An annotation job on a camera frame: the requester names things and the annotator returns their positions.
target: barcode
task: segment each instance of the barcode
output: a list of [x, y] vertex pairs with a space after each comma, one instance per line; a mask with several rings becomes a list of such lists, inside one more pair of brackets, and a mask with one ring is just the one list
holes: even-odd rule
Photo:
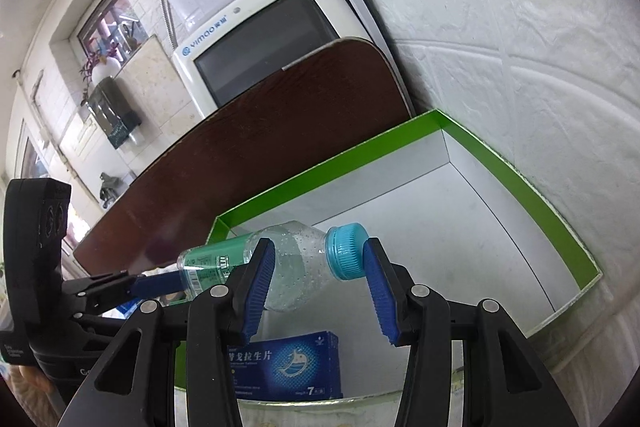
[[188, 270], [189, 273], [189, 282], [191, 283], [191, 287], [193, 290], [198, 293], [202, 293], [202, 286], [200, 285], [200, 279], [198, 279], [198, 271], [197, 270]]

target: silver screw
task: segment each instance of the silver screw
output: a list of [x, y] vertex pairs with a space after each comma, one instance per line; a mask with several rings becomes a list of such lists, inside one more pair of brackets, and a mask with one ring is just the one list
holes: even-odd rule
[[429, 288], [427, 288], [427, 286], [425, 286], [424, 284], [414, 284], [414, 286], [411, 288], [411, 293], [416, 297], [426, 297], [429, 295], [429, 292]]
[[156, 311], [158, 308], [158, 303], [156, 301], [144, 301], [140, 304], [140, 311], [143, 313], [152, 313]]
[[500, 309], [500, 304], [492, 299], [487, 299], [482, 301], [482, 308], [489, 313], [495, 313]]
[[224, 297], [229, 293], [229, 288], [227, 288], [223, 284], [218, 284], [216, 286], [213, 286], [213, 288], [209, 290], [209, 293], [212, 297]]

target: box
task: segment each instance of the box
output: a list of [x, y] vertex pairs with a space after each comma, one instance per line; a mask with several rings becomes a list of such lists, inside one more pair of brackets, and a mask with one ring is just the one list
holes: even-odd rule
[[[209, 244], [292, 219], [324, 231], [359, 222], [415, 282], [452, 301], [495, 299], [527, 336], [602, 276], [561, 214], [513, 166], [437, 110], [229, 209], [216, 219]], [[340, 338], [345, 396], [402, 389], [409, 350], [382, 335], [366, 280], [336, 281], [286, 314], [265, 311], [264, 336], [255, 340], [290, 335], [292, 325]], [[462, 350], [454, 350], [452, 363], [462, 365]], [[183, 374], [176, 370], [178, 385]]]
[[330, 331], [229, 347], [228, 355], [239, 399], [342, 398], [338, 337]]

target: white vase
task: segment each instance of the white vase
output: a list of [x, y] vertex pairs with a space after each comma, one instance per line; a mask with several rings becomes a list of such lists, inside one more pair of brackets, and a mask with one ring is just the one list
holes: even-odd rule
[[120, 63], [117, 58], [107, 57], [105, 63], [98, 62], [91, 72], [91, 81], [94, 86], [107, 78], [108, 76], [115, 77], [120, 71]]

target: monitor screen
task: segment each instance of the monitor screen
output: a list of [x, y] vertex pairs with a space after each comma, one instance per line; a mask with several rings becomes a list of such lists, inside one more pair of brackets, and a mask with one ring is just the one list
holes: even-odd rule
[[194, 60], [218, 107], [338, 38], [314, 0], [277, 0]]

